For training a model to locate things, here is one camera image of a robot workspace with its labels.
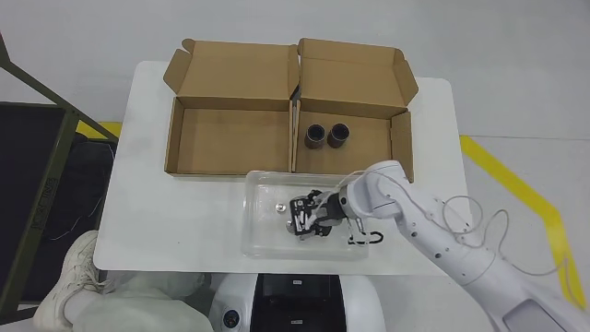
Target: yellow tape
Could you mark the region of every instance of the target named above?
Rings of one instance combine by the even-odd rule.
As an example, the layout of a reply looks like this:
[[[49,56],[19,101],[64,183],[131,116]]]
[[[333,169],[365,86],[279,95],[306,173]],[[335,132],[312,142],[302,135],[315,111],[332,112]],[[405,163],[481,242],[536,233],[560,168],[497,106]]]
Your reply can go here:
[[[559,265],[564,258],[568,259],[567,267],[561,267],[558,271],[561,292],[563,292],[563,296],[569,302],[576,304],[577,301],[579,305],[585,308],[586,304],[582,283],[580,282],[575,262],[573,261],[572,250],[568,244],[565,227],[561,222],[560,212],[471,137],[461,136],[460,138],[461,149],[472,161],[543,219],[549,246],[553,254],[553,261],[556,265]],[[568,280],[570,281],[570,290],[572,292],[568,291]]]
[[[113,135],[119,137],[121,135],[121,122],[99,122],[99,125],[106,128]],[[94,128],[80,121],[77,124],[76,132],[88,137],[88,138],[106,138],[105,136],[98,133]]]

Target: cardboard box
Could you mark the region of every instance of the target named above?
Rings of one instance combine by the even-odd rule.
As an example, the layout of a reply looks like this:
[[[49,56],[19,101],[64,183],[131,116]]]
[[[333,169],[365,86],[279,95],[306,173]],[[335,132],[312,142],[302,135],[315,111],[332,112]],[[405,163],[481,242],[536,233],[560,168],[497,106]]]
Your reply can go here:
[[[292,170],[297,46],[184,40],[164,81],[176,93],[164,170]]]
[[[411,118],[418,92],[403,53],[396,48],[301,39],[301,97],[293,139],[294,172],[348,174],[381,160],[399,160],[414,178]],[[350,130],[341,148],[308,149],[307,127],[336,123]]]

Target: shoe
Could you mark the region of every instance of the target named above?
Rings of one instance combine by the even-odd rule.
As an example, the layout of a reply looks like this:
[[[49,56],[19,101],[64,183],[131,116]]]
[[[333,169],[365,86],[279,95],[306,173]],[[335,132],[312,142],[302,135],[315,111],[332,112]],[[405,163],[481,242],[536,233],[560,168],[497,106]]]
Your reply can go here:
[[[98,231],[88,231],[78,237],[65,254],[62,274],[53,289],[39,305],[33,325],[41,331],[71,331],[65,318],[65,303],[81,290],[99,291],[99,270],[92,263]]]

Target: black cup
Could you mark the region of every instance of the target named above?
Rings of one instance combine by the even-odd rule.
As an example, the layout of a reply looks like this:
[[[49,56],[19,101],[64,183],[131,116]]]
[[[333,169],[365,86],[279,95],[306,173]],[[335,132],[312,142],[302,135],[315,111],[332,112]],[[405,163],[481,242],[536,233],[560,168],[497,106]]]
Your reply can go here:
[[[328,135],[328,145],[331,148],[340,148],[350,136],[350,130],[345,124],[334,124]]]
[[[325,140],[325,130],[319,124],[307,127],[305,133],[305,146],[307,148],[321,148]]]

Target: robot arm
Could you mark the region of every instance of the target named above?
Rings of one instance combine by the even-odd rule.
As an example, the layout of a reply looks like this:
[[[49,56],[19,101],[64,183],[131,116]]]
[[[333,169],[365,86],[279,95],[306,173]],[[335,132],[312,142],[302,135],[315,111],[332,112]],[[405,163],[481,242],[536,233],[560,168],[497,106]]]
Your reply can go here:
[[[466,245],[467,228],[450,231],[442,200],[410,185],[397,161],[372,165],[337,197],[360,228],[363,219],[395,219],[401,234],[479,303],[496,330],[590,331],[587,315],[561,296],[524,278],[485,246]]]

